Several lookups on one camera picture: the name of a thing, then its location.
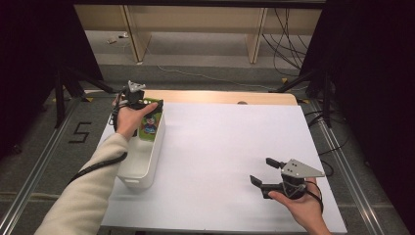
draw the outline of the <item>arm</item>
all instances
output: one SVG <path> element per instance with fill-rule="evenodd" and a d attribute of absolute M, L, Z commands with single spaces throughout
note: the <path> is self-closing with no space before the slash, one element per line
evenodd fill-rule
<path fill-rule="evenodd" d="M 139 111 L 120 109 L 118 130 L 95 151 L 82 169 L 125 153 L 141 119 L 156 106 L 157 103 Z M 118 168 L 119 163 L 111 164 L 75 179 L 48 211 L 35 234 L 96 234 L 107 210 Z"/>
<path fill-rule="evenodd" d="M 307 178 L 306 180 L 316 183 L 315 178 Z M 315 195 L 319 195 L 319 191 L 313 184 L 307 184 L 307 190 Z M 268 196 L 286 206 L 296 222 L 305 228 L 309 234 L 331 234 L 324 222 L 320 204 L 308 194 L 304 194 L 302 198 L 297 200 L 291 200 L 275 191 L 269 192 Z"/>

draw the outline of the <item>black strap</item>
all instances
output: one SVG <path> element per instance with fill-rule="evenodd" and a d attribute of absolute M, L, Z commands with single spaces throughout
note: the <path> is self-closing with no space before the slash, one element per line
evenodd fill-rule
<path fill-rule="evenodd" d="M 83 175 L 85 175 L 87 173 L 90 173 L 90 172 L 92 172 L 92 171 L 94 171 L 96 169 L 102 168 L 102 167 L 107 166 L 107 165 L 114 165 L 114 164 L 120 163 L 120 162 L 124 161 L 126 157 L 127 157 L 127 153 L 125 152 L 120 157 L 118 157 L 116 159 L 107 160 L 107 161 L 103 161 L 103 162 L 100 162 L 100 163 L 97 163 L 97 164 L 90 165 L 89 167 L 87 167 L 87 168 L 83 169 L 82 171 L 78 172 L 69 181 L 68 184 L 71 184 L 75 179 L 77 179 L 77 178 L 79 178 L 79 177 L 81 177 L 81 176 L 83 176 Z"/>
<path fill-rule="evenodd" d="M 320 194 L 320 197 L 318 197 L 317 195 L 315 195 L 315 194 L 313 194 L 313 193 L 311 193 L 310 191 L 308 191 L 307 189 L 305 189 L 305 193 L 307 193 L 309 196 L 311 196 L 311 197 L 313 197 L 315 200 L 317 200 L 317 202 L 320 204 L 320 208 L 321 208 L 321 213 L 323 213 L 323 210 L 324 210 L 324 205 L 323 205 L 323 195 L 321 194 L 321 190 L 320 190 L 320 188 L 317 186 L 317 184 L 316 183 L 314 183 L 314 182 L 311 182 L 311 181 L 305 181 L 305 182 L 307 182 L 307 183 L 311 183 L 311 184 L 314 184 L 315 185 L 315 187 L 317 187 L 317 190 L 318 190 L 318 192 L 319 192 L 319 194 Z"/>
<path fill-rule="evenodd" d="M 122 96 L 124 90 L 125 89 L 120 90 L 118 92 L 118 95 L 116 96 L 115 105 L 114 105 L 113 111 L 111 113 L 111 119 L 109 121 L 109 124 L 114 126 L 114 130 L 115 131 L 117 130 L 117 122 L 118 122 L 118 112 L 119 112 L 119 109 L 121 109 L 122 107 L 124 107 L 124 106 L 120 106 L 119 105 L 119 101 L 121 100 L 121 96 Z"/>

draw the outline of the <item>hand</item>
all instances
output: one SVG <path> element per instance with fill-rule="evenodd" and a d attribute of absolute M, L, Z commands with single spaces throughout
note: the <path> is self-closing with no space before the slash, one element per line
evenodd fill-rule
<path fill-rule="evenodd" d="M 133 110 L 128 107 L 119 109 L 117 118 L 117 130 L 119 133 L 129 141 L 134 134 L 134 131 L 138 128 L 143 117 L 153 111 L 157 107 L 158 103 L 152 103 L 141 110 Z"/>
<path fill-rule="evenodd" d="M 315 178 L 306 178 L 306 181 L 316 183 Z M 307 190 L 319 196 L 319 191 L 314 184 L 308 183 Z M 269 197 L 286 206 L 296 222 L 301 225 L 309 234 L 331 234 L 321 214 L 320 204 L 308 194 L 299 199 L 291 200 L 285 195 L 271 191 Z"/>

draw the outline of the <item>white sleeve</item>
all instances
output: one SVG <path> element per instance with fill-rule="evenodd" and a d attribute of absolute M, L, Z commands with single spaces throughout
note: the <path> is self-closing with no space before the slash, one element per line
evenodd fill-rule
<path fill-rule="evenodd" d="M 127 149 L 126 139 L 120 134 L 113 134 L 102 143 L 82 169 L 116 159 Z M 107 210 L 118 168 L 119 163 L 107 165 L 75 179 L 48 211 L 35 234 L 97 234 Z"/>

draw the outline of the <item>black wire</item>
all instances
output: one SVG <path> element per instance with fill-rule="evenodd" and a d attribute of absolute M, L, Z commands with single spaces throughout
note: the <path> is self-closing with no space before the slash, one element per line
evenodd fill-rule
<path fill-rule="evenodd" d="M 275 48 L 269 41 L 268 39 L 265 37 L 264 34 L 262 34 L 262 37 L 265 39 L 266 43 L 271 47 L 271 49 L 274 51 L 274 59 L 275 59 L 275 55 L 278 54 L 278 56 L 280 58 L 282 58 L 284 61 L 286 61 L 287 63 L 289 63 L 290 65 L 292 65 L 293 67 L 295 67 L 296 69 L 300 69 L 296 64 L 294 64 L 292 61 L 290 61 L 286 56 L 284 56 L 280 51 L 278 51 L 278 44 L 277 44 L 277 48 Z"/>
<path fill-rule="evenodd" d="M 308 128 L 311 127 L 312 125 L 314 125 L 315 123 L 318 123 L 318 120 L 323 117 L 323 114 L 320 114 L 318 116 L 316 116 L 315 118 L 313 118 L 309 123 L 308 123 Z"/>
<path fill-rule="evenodd" d="M 308 47 L 305 45 L 305 43 L 302 41 L 301 37 L 299 35 L 297 35 L 297 37 L 299 38 L 300 42 L 302 43 L 302 45 L 304 46 L 304 48 L 306 50 L 308 50 Z"/>
<path fill-rule="evenodd" d="M 291 43 L 290 33 L 289 33 L 289 28 L 288 28 L 288 18 L 289 17 L 290 17 L 290 10 L 287 10 L 287 8 L 286 8 L 285 32 L 286 32 L 286 36 L 287 36 L 287 39 L 288 39 L 288 43 L 290 45 L 290 49 L 293 49 L 294 45 L 293 45 L 293 43 Z M 294 56 L 294 53 L 293 53 L 293 50 L 290 50 L 290 51 L 291 51 L 291 55 L 293 56 L 294 63 L 296 63 L 297 67 L 299 68 L 300 66 L 299 66 L 299 63 L 297 63 L 296 57 Z"/>
<path fill-rule="evenodd" d="M 328 151 L 325 151 L 325 152 L 323 152 L 323 153 L 319 153 L 318 154 L 318 156 L 323 156 L 323 155 L 325 155 L 325 154 L 328 154 L 328 153 L 330 153 L 330 152 L 333 152 L 333 151 L 336 151 L 336 150 L 338 150 L 338 149 L 341 149 L 342 147 L 344 147 L 345 146 L 345 144 L 348 142 L 348 139 L 350 138 L 350 135 L 346 138 L 346 140 L 345 140 L 345 142 L 342 144 L 342 145 L 340 145 L 340 146 L 338 146 L 338 147 L 336 147 L 336 148 L 334 148 L 334 149 L 330 149 L 330 150 L 328 150 Z"/>
<path fill-rule="evenodd" d="M 272 35 L 272 34 L 269 34 L 269 36 L 272 38 L 272 40 L 275 42 L 275 43 L 277 43 L 279 46 L 278 47 L 282 47 L 282 48 L 284 48 L 284 49 L 286 49 L 286 50 L 288 50 L 288 51 L 295 51 L 294 49 L 290 49 L 290 48 L 288 48 L 288 47 L 286 47 L 286 46 L 283 46 L 283 45 L 281 45 L 281 44 L 279 44 L 279 43 L 281 43 L 281 42 L 277 42 L 277 40 L 275 40 L 275 38 L 274 38 L 274 36 Z M 302 55 L 304 55 L 305 56 L 305 53 L 303 53 L 303 52 L 301 52 L 301 51 L 297 51 L 296 50 L 296 52 L 297 53 L 299 53 L 299 54 L 302 54 Z"/>
<path fill-rule="evenodd" d="M 305 116 L 309 116 L 309 115 L 313 115 L 313 114 L 321 114 L 321 113 L 323 113 L 323 111 L 313 111 L 313 112 L 305 114 Z"/>
<path fill-rule="evenodd" d="M 285 34 L 286 37 L 287 37 L 287 39 L 288 39 L 288 42 L 289 42 L 289 45 L 290 45 L 290 49 L 291 49 L 291 54 L 293 56 L 293 59 L 295 61 L 295 64 L 297 65 L 297 68 L 300 69 L 300 66 L 297 63 L 296 57 L 293 54 L 293 51 L 297 51 L 297 50 L 294 47 L 293 42 L 290 39 L 290 34 L 288 32 L 288 30 L 289 30 L 289 28 L 288 28 L 288 19 L 289 19 L 289 16 L 290 16 L 290 10 L 289 9 L 286 9 L 286 23 L 285 23 L 285 25 L 283 25 L 283 23 L 281 22 L 280 16 L 277 13 L 277 9 L 274 8 L 274 12 L 275 12 L 275 15 L 276 15 L 276 17 L 278 19 L 278 22 L 280 23 L 281 28 L 283 29 L 283 35 Z"/>
<path fill-rule="evenodd" d="M 78 172 L 69 181 L 68 184 L 71 184 L 75 179 L 77 179 L 77 178 L 79 178 L 79 177 L 81 177 L 81 176 L 83 176 L 83 175 L 85 175 L 87 173 L 90 173 L 90 172 L 92 172 L 94 170 L 97 170 L 99 168 L 102 168 L 102 167 L 105 167 L 105 166 L 108 166 L 108 165 L 114 165 L 114 164 L 120 163 L 120 162 L 124 161 L 126 157 L 127 157 L 127 153 L 123 153 L 120 157 L 118 157 L 116 159 L 107 160 L 107 161 L 103 161 L 103 162 L 100 162 L 100 163 L 97 163 L 97 164 L 90 165 L 89 167 L 87 167 L 87 168 L 83 169 L 82 171 Z"/>
<path fill-rule="evenodd" d="M 118 112 L 119 109 L 121 109 L 122 107 L 119 105 L 119 100 L 121 99 L 122 94 L 125 92 L 125 89 L 121 89 L 118 92 L 118 95 L 116 96 L 116 101 L 115 101 L 115 106 L 113 108 L 113 112 L 111 113 L 111 118 L 108 121 L 109 125 L 113 125 L 114 126 L 114 130 L 117 130 L 117 118 L 118 118 Z"/>
<path fill-rule="evenodd" d="M 280 52 L 278 52 L 278 50 L 276 50 L 276 49 L 274 48 L 274 46 L 272 46 L 272 44 L 268 41 L 268 39 L 266 39 L 265 35 L 263 35 L 263 34 L 262 34 L 262 37 L 265 39 L 265 41 L 266 41 L 266 43 L 269 45 L 269 47 L 271 47 L 271 49 L 274 51 L 274 58 L 273 58 L 273 65 L 274 65 L 274 69 L 275 69 L 276 71 L 278 71 L 279 73 L 283 74 L 283 75 L 288 75 L 288 76 L 297 76 L 296 74 L 288 74 L 288 73 L 284 73 L 284 72 L 282 72 L 282 71 L 280 71 L 280 70 L 278 70 L 278 69 L 277 69 L 277 67 L 275 66 L 275 57 L 276 57 L 276 54 L 278 54 L 278 53 L 280 53 Z"/>
<path fill-rule="evenodd" d="M 305 193 L 307 193 L 309 196 L 311 196 L 311 197 L 313 197 L 315 200 L 317 200 L 318 204 L 320 204 L 321 213 L 323 213 L 323 211 L 324 211 L 324 205 L 323 205 L 323 194 L 321 194 L 321 190 L 320 190 L 320 188 L 319 188 L 319 187 L 317 186 L 317 184 L 316 184 L 316 183 L 314 183 L 314 182 L 311 182 L 311 181 L 305 181 L 305 182 L 310 183 L 310 184 L 314 184 L 314 186 L 315 186 L 315 187 L 317 187 L 317 190 L 318 190 L 318 193 L 320 194 L 320 197 L 318 197 L 317 195 L 315 195 L 315 194 L 311 193 L 311 192 L 310 192 L 310 191 L 308 191 L 306 188 L 305 188 Z"/>
<path fill-rule="evenodd" d="M 335 174 L 335 170 L 333 169 L 333 167 L 329 163 L 327 163 L 324 160 L 320 160 L 320 162 L 323 163 L 323 164 L 325 164 L 326 166 L 328 166 L 329 169 L 330 169 L 330 172 L 329 173 L 326 173 L 326 176 L 327 177 L 333 176 L 333 174 Z"/>

